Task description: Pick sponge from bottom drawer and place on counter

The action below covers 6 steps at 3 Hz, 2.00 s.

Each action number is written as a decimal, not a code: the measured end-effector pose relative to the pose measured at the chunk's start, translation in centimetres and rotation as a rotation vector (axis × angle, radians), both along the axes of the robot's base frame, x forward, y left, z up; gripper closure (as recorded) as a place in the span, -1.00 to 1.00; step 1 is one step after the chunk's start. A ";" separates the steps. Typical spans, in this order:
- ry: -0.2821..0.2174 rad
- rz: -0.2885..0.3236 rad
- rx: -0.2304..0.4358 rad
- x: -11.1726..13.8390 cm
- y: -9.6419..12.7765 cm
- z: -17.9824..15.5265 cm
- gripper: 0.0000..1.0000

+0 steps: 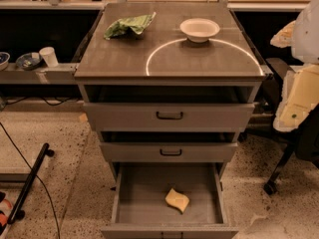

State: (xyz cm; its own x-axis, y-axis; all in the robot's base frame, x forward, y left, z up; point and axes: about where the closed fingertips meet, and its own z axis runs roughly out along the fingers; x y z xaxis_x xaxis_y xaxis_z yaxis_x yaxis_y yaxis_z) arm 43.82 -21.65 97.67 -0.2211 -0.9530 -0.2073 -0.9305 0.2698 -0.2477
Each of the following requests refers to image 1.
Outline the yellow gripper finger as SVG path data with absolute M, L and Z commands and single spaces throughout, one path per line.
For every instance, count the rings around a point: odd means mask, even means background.
M 270 40 L 270 44 L 277 48 L 286 48 L 291 45 L 292 33 L 295 22 L 292 21 L 278 31 Z

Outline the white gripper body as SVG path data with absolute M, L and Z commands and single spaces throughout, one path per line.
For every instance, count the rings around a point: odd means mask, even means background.
M 273 126 L 278 131 L 293 131 L 319 104 L 319 66 L 289 71 L 284 77 L 281 97 Z

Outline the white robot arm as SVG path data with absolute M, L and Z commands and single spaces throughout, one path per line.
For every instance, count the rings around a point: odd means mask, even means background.
M 275 114 L 276 130 L 297 129 L 319 104 L 319 0 L 311 0 L 295 21 L 271 39 L 278 48 L 291 47 L 292 57 L 304 67 L 284 77 L 282 101 Z

